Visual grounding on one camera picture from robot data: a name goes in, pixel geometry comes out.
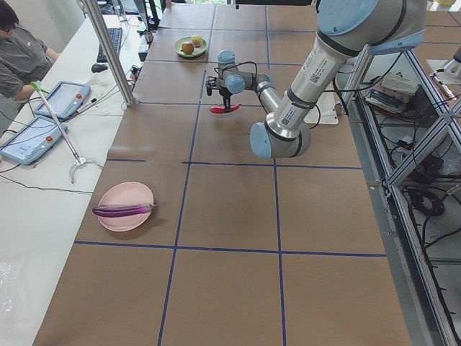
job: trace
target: green handle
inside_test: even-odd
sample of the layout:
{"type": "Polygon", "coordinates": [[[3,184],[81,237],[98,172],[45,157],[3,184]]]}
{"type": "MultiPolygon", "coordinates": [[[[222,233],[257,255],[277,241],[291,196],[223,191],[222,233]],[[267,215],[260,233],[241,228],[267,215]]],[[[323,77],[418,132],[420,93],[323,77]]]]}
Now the green handle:
{"type": "Polygon", "coordinates": [[[32,85],[32,86],[34,87],[35,91],[37,91],[37,92],[44,92],[44,93],[46,93],[46,94],[49,94],[49,92],[47,92],[46,90],[43,90],[43,89],[41,88],[41,84],[42,84],[41,81],[33,81],[32,83],[30,83],[30,85],[32,85]]]}

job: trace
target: label sticker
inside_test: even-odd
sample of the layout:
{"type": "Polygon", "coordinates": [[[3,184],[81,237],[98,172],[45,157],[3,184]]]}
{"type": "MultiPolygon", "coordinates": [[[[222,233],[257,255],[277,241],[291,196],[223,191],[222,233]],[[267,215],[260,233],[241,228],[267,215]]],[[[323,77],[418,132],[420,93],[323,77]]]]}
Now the label sticker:
{"type": "Polygon", "coordinates": [[[294,123],[296,120],[299,119],[299,117],[303,116],[304,112],[305,110],[298,108],[294,105],[291,105],[290,108],[288,108],[287,114],[285,114],[281,123],[284,126],[289,127],[291,123],[294,123]]]}
{"type": "Polygon", "coordinates": [[[329,61],[325,58],[322,59],[321,62],[318,65],[316,65],[315,70],[310,75],[309,81],[315,85],[322,84],[328,76],[328,73],[333,69],[334,65],[334,61],[329,61]]]}
{"type": "Polygon", "coordinates": [[[307,71],[308,70],[308,67],[309,65],[312,63],[312,61],[314,60],[314,58],[317,56],[317,47],[314,47],[312,49],[312,51],[310,52],[309,56],[307,59],[305,59],[305,62],[303,64],[303,70],[304,71],[307,71]]]}

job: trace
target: reacher grabber tool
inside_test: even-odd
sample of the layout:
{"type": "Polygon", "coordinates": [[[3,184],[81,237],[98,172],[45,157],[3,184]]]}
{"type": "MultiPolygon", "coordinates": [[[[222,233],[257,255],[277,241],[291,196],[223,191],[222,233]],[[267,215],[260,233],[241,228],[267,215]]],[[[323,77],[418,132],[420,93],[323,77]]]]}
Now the reacher grabber tool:
{"type": "Polygon", "coordinates": [[[95,159],[81,157],[79,153],[77,152],[77,150],[73,147],[71,140],[67,136],[66,131],[63,129],[63,126],[59,122],[59,119],[56,117],[56,114],[53,108],[51,107],[50,103],[48,103],[48,101],[46,100],[46,96],[43,94],[43,90],[40,86],[41,85],[40,81],[33,81],[30,85],[34,87],[35,91],[38,93],[38,95],[42,99],[43,104],[46,106],[48,112],[50,113],[50,116],[54,120],[56,126],[58,126],[58,129],[61,132],[61,134],[63,135],[64,141],[66,141],[67,146],[72,151],[73,157],[75,157],[76,159],[76,162],[69,169],[69,176],[71,177],[71,183],[73,184],[75,182],[74,175],[75,175],[76,169],[79,167],[82,167],[85,164],[96,164],[100,169],[102,169],[102,165],[99,164],[95,159]]]}

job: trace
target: pen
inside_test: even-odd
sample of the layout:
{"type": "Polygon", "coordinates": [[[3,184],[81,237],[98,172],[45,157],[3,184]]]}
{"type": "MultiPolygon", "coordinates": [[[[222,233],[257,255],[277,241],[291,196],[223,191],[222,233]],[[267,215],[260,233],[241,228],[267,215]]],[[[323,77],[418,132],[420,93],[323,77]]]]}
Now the pen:
{"type": "Polygon", "coordinates": [[[80,108],[79,110],[77,110],[77,113],[80,114],[80,113],[83,113],[85,112],[87,109],[89,109],[97,100],[96,99],[92,99],[90,102],[88,102],[86,105],[84,105],[82,108],[80,108]]]}
{"type": "Polygon", "coordinates": [[[440,89],[442,89],[445,96],[449,97],[450,99],[456,99],[456,97],[453,95],[452,91],[448,88],[448,86],[446,86],[444,84],[443,81],[440,80],[439,77],[437,77],[435,72],[432,73],[432,74],[429,74],[429,76],[432,77],[440,85],[440,89]]]}

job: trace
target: eggplant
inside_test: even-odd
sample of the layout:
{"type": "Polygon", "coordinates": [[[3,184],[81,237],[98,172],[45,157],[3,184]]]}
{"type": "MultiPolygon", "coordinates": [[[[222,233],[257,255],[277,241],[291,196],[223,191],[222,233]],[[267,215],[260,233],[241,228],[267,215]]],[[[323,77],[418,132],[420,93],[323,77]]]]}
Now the eggplant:
{"type": "Polygon", "coordinates": [[[103,218],[122,218],[138,214],[147,214],[157,208],[157,204],[142,203],[135,205],[99,205],[93,208],[95,215],[103,218]]]}

